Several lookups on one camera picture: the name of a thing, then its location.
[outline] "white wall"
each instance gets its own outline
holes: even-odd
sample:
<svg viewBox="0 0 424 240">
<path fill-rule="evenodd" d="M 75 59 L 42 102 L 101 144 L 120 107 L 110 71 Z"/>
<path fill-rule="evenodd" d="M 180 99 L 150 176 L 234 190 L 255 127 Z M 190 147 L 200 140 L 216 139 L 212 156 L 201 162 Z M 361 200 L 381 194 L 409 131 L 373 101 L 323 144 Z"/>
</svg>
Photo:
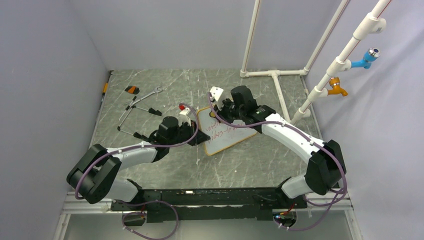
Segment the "white wall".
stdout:
<svg viewBox="0 0 424 240">
<path fill-rule="evenodd" d="M 350 2 L 306 78 L 309 89 L 376 2 Z M 392 1 L 382 14 L 387 29 L 361 41 L 349 59 L 361 59 L 370 47 L 380 48 L 381 57 L 369 70 L 339 74 L 348 96 L 313 105 L 324 138 L 342 147 L 349 193 L 366 240 L 424 236 L 423 9 L 421 0 Z"/>
<path fill-rule="evenodd" d="M 302 69 L 341 0 L 262 0 L 249 68 Z M 72 0 L 109 69 L 241 68 L 254 0 Z"/>
<path fill-rule="evenodd" d="M 0 3 L 0 239 L 48 240 L 108 72 L 67 0 Z"/>
</svg>

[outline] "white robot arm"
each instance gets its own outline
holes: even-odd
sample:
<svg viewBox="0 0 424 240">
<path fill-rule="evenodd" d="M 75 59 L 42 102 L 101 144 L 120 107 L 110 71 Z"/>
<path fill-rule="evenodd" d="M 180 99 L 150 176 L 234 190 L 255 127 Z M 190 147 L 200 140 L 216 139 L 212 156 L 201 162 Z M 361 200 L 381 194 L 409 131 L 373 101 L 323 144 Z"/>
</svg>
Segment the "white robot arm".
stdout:
<svg viewBox="0 0 424 240">
<path fill-rule="evenodd" d="M 313 192 L 325 195 L 342 178 L 334 161 L 319 147 L 332 152 L 346 173 L 340 146 L 334 140 L 324 142 L 312 137 L 286 122 L 269 106 L 257 105 L 252 92 L 246 86 L 233 88 L 232 100 L 225 96 L 221 88 L 214 86 L 210 90 L 209 106 L 221 120 L 230 124 L 234 120 L 243 120 L 247 126 L 252 126 L 251 128 L 259 133 L 268 135 L 290 148 L 308 165 L 305 174 L 291 177 L 281 183 L 279 187 L 283 192 L 283 198 L 294 199 Z M 263 122 L 279 124 L 258 124 Z"/>
</svg>

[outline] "black joint housing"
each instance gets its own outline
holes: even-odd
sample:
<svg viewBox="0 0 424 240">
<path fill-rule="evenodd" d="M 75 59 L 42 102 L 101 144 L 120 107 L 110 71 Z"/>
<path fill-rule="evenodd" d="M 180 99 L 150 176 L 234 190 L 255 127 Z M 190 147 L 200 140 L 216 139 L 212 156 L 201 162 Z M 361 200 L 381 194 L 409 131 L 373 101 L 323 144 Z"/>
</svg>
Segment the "black joint housing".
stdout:
<svg viewBox="0 0 424 240">
<path fill-rule="evenodd" d="M 98 158 L 107 154 L 106 148 L 100 144 L 95 144 L 88 149 L 82 156 L 79 162 L 73 167 L 66 177 L 66 181 L 73 188 L 77 187 L 78 182 L 87 171 L 90 165 Z M 99 170 L 91 169 L 82 181 L 79 193 L 90 204 L 98 203 L 109 192 L 112 183 L 121 166 L 121 161 L 117 157 L 107 156 L 96 164 L 96 167 L 101 167 Z"/>
<path fill-rule="evenodd" d="M 344 174 L 346 174 L 345 161 L 343 160 L 340 145 L 336 141 L 330 140 L 324 145 L 324 148 L 337 158 Z M 339 168 L 324 151 L 319 150 L 309 158 L 305 180 L 312 191 L 319 195 L 325 195 L 340 179 L 342 179 L 342 175 Z"/>
</svg>

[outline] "pipe fitting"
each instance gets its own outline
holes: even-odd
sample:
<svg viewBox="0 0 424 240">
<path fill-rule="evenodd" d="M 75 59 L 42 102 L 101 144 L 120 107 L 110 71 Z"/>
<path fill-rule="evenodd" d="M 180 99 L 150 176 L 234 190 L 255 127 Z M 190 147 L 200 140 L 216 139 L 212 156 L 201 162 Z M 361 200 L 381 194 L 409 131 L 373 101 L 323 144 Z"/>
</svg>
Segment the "pipe fitting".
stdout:
<svg viewBox="0 0 424 240">
<path fill-rule="evenodd" d="M 309 69 L 306 69 L 306 67 L 304 67 L 303 69 L 300 69 L 300 75 L 301 76 L 306 76 L 309 73 Z"/>
<path fill-rule="evenodd" d="M 248 71 L 243 71 L 243 69 L 240 70 L 240 77 L 241 78 L 248 78 L 249 77 L 249 72 Z"/>
<path fill-rule="evenodd" d="M 332 77 L 329 81 L 329 84 L 332 89 L 328 90 L 328 95 L 341 94 L 343 97 L 346 97 L 348 95 L 348 92 L 342 87 L 340 87 L 340 79 L 338 77 Z"/>
</svg>

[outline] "gray marble floor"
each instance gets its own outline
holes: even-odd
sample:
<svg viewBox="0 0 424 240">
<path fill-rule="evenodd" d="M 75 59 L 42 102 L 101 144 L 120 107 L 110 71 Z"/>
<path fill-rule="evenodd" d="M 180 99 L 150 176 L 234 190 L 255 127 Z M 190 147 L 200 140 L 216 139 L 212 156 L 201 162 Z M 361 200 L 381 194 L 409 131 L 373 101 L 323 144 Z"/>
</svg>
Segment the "gray marble floor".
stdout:
<svg viewBox="0 0 424 240">
<path fill-rule="evenodd" d="M 114 71 L 109 81 L 103 109 L 99 116 L 94 143 L 104 147 L 123 147 L 139 143 L 133 136 L 119 132 L 118 118 L 133 95 L 124 91 L 129 85 L 140 88 L 139 96 L 156 86 L 164 91 L 139 103 L 163 113 L 162 117 L 135 109 L 122 127 L 128 132 L 145 135 L 156 130 L 165 116 L 177 116 L 178 103 L 201 109 L 207 106 L 207 91 L 220 87 L 225 91 L 239 85 L 251 89 L 257 103 L 274 108 L 282 115 L 277 91 L 271 77 L 241 78 L 239 69 L 145 69 Z M 281 89 L 290 116 L 305 101 L 306 94 L 299 76 L 280 76 Z M 312 117 L 296 124 L 314 137 L 318 136 Z M 306 164 L 291 150 L 274 139 L 256 134 L 213 156 L 203 146 L 172 148 L 155 163 L 140 164 L 123 170 L 118 178 L 132 179 L 143 188 L 228 188 L 270 187 L 306 171 Z"/>
</svg>

